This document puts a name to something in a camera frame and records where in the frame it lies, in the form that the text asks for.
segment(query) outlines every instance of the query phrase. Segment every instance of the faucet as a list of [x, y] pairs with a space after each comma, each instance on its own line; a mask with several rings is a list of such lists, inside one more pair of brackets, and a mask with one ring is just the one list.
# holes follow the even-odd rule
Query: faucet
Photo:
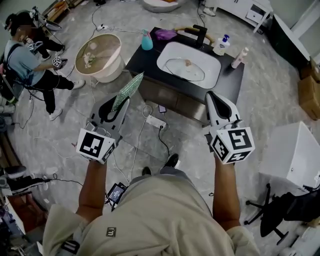
[[202, 45], [204, 44], [205, 36], [207, 34], [207, 29], [199, 25], [193, 25], [193, 28], [195, 29], [186, 27], [184, 29], [184, 32], [197, 36], [198, 38], [196, 39], [195, 47], [201, 48]]

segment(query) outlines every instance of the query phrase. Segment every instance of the bathroom vanity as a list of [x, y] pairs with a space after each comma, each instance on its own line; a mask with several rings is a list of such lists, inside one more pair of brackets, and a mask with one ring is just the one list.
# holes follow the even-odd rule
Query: bathroom vanity
[[[215, 54], [212, 46], [203, 43], [201, 33], [198, 39], [178, 34], [171, 40], [157, 40], [155, 31], [159, 29], [155, 27], [150, 32], [153, 49], [146, 51], [140, 46], [125, 67], [133, 77], [144, 72], [138, 89], [143, 100], [162, 105], [203, 125], [208, 124], [205, 106], [208, 91], [237, 103], [245, 67], [243, 63], [233, 69], [230, 65], [234, 58]], [[204, 79], [191, 81], [173, 75], [165, 65], [170, 59], [190, 60], [204, 71]]]

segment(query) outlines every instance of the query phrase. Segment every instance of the person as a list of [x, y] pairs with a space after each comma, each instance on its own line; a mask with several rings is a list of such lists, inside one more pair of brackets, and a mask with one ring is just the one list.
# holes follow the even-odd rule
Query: person
[[43, 253], [53, 255], [257, 256], [253, 236], [239, 223], [233, 164], [215, 158], [211, 211], [172, 155], [156, 175], [134, 178], [117, 207], [103, 215], [107, 165], [90, 161], [76, 213], [53, 205]]
[[0, 176], [0, 189], [10, 189], [13, 195], [39, 185], [43, 185], [43, 189], [47, 190], [49, 188], [48, 182], [50, 181], [51, 179], [48, 179], [45, 175], [43, 177], [36, 177], [35, 174], [32, 174], [20, 179], [10, 179], [2, 175]]
[[[79, 89], [84, 86], [85, 81], [72, 82], [49, 71], [49, 69], [55, 68], [52, 63], [41, 64], [22, 43], [30, 34], [31, 29], [31, 25], [26, 22], [23, 15], [18, 14], [12, 18], [10, 26], [12, 37], [5, 46], [3, 56], [8, 67], [16, 72], [20, 80], [27, 81], [26, 86], [30, 90], [42, 92], [49, 120], [54, 121], [62, 113], [61, 108], [56, 109], [54, 89]], [[15, 48], [9, 56], [11, 48], [16, 44], [20, 44], [22, 47]]]
[[218, 8], [217, 0], [203, 0], [202, 4], [204, 5], [203, 12], [209, 16], [216, 16], [216, 11]]
[[51, 179], [48, 179], [46, 176], [37, 177], [34, 173], [23, 177], [26, 172], [26, 167], [19, 166], [10, 166], [6, 168], [0, 167], [0, 189], [2, 189], [2, 194], [8, 193], [4, 192], [4, 189], [9, 189], [9, 195], [24, 192], [29, 188], [44, 185], [44, 190], [49, 188], [48, 182]]
[[47, 50], [57, 52], [56, 55], [61, 55], [65, 51], [65, 46], [59, 44], [53, 40], [46, 37], [44, 31], [41, 27], [36, 27], [34, 20], [30, 17], [30, 12], [27, 10], [22, 10], [18, 14], [10, 14], [5, 20], [5, 29], [10, 31], [12, 26], [12, 21], [19, 15], [20, 19], [24, 20], [25, 25], [31, 25], [31, 33], [28, 35], [34, 43], [43, 42], [43, 45], [38, 48], [38, 52], [42, 55], [41, 61], [44, 62], [51, 58]]

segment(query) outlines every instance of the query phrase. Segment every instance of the soap dispenser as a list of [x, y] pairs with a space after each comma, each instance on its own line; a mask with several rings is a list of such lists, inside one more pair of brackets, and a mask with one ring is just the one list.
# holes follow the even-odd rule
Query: soap dispenser
[[143, 29], [142, 32], [143, 32], [142, 42], [141, 42], [142, 49], [144, 49], [145, 51], [149, 51], [154, 47], [150, 33], [145, 29]]
[[227, 34], [224, 35], [224, 38], [218, 38], [218, 40], [214, 44], [213, 52], [220, 56], [224, 55], [226, 50], [230, 46], [230, 43], [228, 42], [229, 38], [230, 36], [228, 36]]

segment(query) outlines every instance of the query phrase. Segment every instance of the purple cloth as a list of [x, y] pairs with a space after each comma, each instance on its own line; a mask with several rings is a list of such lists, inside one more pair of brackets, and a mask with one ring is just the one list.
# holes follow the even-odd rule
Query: purple cloth
[[158, 29], [155, 32], [155, 35], [158, 40], [170, 40], [171, 38], [174, 38], [177, 33], [174, 30]]

